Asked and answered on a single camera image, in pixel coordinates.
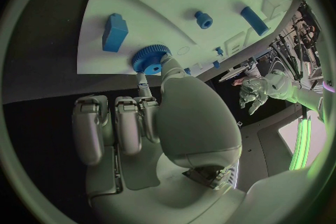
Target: blue gear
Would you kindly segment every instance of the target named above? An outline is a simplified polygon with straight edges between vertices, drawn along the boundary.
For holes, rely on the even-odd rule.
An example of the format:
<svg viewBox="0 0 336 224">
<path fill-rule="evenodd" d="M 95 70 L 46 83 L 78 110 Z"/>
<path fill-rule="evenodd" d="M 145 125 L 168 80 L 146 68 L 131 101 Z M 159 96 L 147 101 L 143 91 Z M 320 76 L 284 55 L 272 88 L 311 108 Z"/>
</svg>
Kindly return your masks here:
<svg viewBox="0 0 336 224">
<path fill-rule="evenodd" d="M 157 74 L 161 72 L 161 58 L 166 54 L 171 54 L 169 48 L 163 45 L 147 46 L 137 52 L 132 58 L 134 71 L 145 74 Z"/>
</svg>

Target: white robotic hand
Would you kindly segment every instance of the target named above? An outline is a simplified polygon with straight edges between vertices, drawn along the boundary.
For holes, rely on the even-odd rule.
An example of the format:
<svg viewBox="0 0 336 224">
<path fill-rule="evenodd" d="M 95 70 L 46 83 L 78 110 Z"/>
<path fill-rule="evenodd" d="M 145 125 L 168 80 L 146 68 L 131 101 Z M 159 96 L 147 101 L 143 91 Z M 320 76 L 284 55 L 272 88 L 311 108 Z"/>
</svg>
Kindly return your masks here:
<svg viewBox="0 0 336 224">
<path fill-rule="evenodd" d="M 240 107 L 252 102 L 249 114 L 252 115 L 261 105 L 265 104 L 268 96 L 276 99 L 290 99 L 293 93 L 292 82 L 282 71 L 274 70 L 261 78 L 248 78 L 242 82 L 239 93 Z"/>
</svg>

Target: robotic hand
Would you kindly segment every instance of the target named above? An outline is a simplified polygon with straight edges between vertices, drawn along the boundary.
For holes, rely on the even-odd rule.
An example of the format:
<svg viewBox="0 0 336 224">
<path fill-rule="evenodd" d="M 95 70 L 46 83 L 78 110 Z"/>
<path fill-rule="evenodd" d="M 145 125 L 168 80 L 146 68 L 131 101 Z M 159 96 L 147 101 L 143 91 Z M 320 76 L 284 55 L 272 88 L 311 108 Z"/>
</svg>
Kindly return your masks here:
<svg viewBox="0 0 336 224">
<path fill-rule="evenodd" d="M 289 77 L 280 70 L 273 70 L 261 78 L 250 78 L 243 81 L 239 93 L 240 107 L 244 108 L 245 104 L 253 101 L 249 109 L 252 115 L 261 105 L 265 104 L 268 96 L 275 99 L 287 100 L 289 102 L 299 102 L 319 113 L 320 119 L 323 120 L 323 97 L 315 91 L 301 88 L 299 84 L 295 85 Z"/>
</svg>

